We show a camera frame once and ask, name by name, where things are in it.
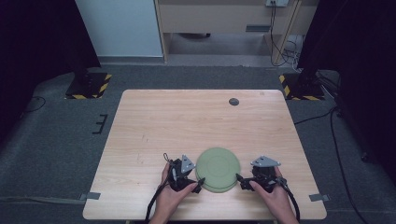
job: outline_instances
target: wall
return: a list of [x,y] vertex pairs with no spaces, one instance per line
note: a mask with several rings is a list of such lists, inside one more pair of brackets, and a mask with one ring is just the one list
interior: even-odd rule
[[163,56],[153,0],[76,3],[99,58]]

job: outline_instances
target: black fabric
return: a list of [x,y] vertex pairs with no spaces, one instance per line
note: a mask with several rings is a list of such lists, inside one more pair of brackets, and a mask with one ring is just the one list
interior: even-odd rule
[[[320,1],[299,67],[340,74],[338,104],[362,149],[396,183],[395,1]],[[326,32],[332,26],[334,32]],[[319,60],[312,63],[312,58]]]
[[0,142],[38,83],[88,67],[100,64],[75,1],[0,0]]

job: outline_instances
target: desk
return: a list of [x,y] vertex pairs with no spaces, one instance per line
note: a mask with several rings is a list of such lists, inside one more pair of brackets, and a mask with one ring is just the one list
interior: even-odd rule
[[[230,105],[236,98],[239,105]],[[211,147],[230,149],[241,175],[251,177],[250,162],[260,155],[280,161],[302,219],[326,217],[300,139],[281,91],[130,90],[120,105],[100,160],[83,216],[87,219],[141,220],[161,181],[166,161],[186,154],[196,162]],[[191,172],[190,179],[196,179]],[[173,220],[272,219],[262,199],[236,185],[224,193],[192,193]]]
[[[276,8],[273,37],[280,51],[289,35],[306,34],[317,5],[318,0],[289,0]],[[248,25],[271,27],[272,8],[263,0],[155,0],[155,6],[165,61],[173,33],[240,34]],[[269,32],[263,33],[271,48]],[[280,57],[274,49],[274,62]]]

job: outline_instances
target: round green disc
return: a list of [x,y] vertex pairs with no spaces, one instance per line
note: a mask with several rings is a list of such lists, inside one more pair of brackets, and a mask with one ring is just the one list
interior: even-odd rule
[[231,189],[236,184],[235,174],[240,172],[239,160],[230,150],[221,147],[202,153],[195,168],[197,178],[205,178],[203,187],[216,193]]

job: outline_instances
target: striped caution tape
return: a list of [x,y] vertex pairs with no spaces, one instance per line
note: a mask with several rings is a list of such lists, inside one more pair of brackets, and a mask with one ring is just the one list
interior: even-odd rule
[[293,96],[290,93],[290,87],[288,86],[285,77],[282,75],[279,77],[279,79],[280,82],[282,83],[282,87],[285,92],[286,98],[289,100],[324,100],[324,97],[317,97],[317,96],[309,96],[309,95],[304,95],[299,97]]
[[105,90],[107,88],[108,82],[110,81],[112,75],[107,74],[105,79],[103,80],[100,89],[98,92],[95,94],[71,94],[71,95],[66,95],[66,99],[77,99],[77,100],[84,100],[84,99],[96,99],[96,98],[101,98],[103,94],[105,93]]

